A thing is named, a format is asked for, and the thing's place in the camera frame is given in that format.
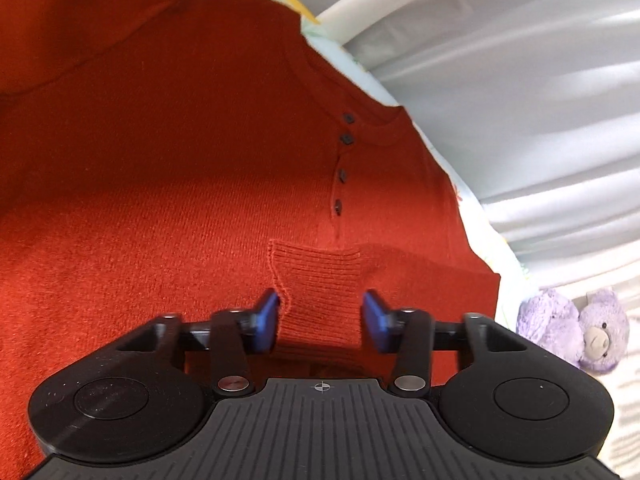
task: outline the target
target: gray ribbed plate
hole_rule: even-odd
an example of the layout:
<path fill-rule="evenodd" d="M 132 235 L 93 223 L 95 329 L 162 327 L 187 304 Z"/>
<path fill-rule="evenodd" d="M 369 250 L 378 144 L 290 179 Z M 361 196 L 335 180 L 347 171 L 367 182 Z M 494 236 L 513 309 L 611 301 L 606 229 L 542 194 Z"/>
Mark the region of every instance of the gray ribbed plate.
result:
<path fill-rule="evenodd" d="M 554 467 L 494 462 L 457 443 L 421 400 L 376 380 L 271 379 L 220 402 L 181 448 L 146 463 L 93 467 L 51 456 L 30 480 L 599 480 L 593 458 Z"/>

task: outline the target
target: silver screw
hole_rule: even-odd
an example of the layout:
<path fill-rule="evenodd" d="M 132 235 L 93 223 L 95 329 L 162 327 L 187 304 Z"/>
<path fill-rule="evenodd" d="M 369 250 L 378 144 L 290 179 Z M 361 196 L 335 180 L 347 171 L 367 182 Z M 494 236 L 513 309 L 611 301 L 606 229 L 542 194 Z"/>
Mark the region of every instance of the silver screw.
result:
<path fill-rule="evenodd" d="M 239 375 L 229 375 L 218 381 L 218 387 L 226 392 L 241 392 L 249 387 L 249 379 Z"/>
<path fill-rule="evenodd" d="M 394 384 L 406 392 L 417 392 L 427 385 L 422 377 L 416 375 L 402 375 L 394 381 Z"/>

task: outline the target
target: purple teddy bear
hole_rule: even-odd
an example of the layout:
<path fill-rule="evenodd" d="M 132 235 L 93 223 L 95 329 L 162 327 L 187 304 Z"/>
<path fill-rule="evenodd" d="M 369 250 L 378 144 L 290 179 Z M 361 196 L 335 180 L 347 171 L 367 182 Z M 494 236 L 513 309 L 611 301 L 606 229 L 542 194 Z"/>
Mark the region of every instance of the purple teddy bear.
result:
<path fill-rule="evenodd" d="M 578 312 L 550 289 L 520 305 L 516 332 L 577 367 L 605 373 L 625 355 L 629 320 L 612 290 L 596 292 Z"/>

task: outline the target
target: ribbed cuff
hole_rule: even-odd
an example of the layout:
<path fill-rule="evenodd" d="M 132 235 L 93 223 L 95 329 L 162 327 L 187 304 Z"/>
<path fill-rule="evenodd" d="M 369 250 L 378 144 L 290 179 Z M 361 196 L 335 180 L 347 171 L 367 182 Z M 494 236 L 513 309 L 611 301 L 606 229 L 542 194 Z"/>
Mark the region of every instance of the ribbed cuff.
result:
<path fill-rule="evenodd" d="M 352 366 L 362 341 L 359 251 L 272 240 L 269 263 L 281 300 L 274 355 Z"/>

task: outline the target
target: red fabric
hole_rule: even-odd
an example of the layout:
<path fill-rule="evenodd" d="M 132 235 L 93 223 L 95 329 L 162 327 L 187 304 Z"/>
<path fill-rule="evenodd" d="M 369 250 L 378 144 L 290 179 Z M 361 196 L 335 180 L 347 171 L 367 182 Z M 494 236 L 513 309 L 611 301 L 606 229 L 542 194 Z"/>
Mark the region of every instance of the red fabric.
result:
<path fill-rule="evenodd" d="M 34 387 L 156 314 L 203 320 L 276 286 L 279 343 L 259 367 L 285 376 L 388 372 L 362 339 L 368 287 L 442 320 L 494 314 L 498 276 L 405 111 L 324 62 L 291 10 L 0 9 L 2 480 L 41 459 Z M 454 372 L 444 356 L 434 380 Z"/>

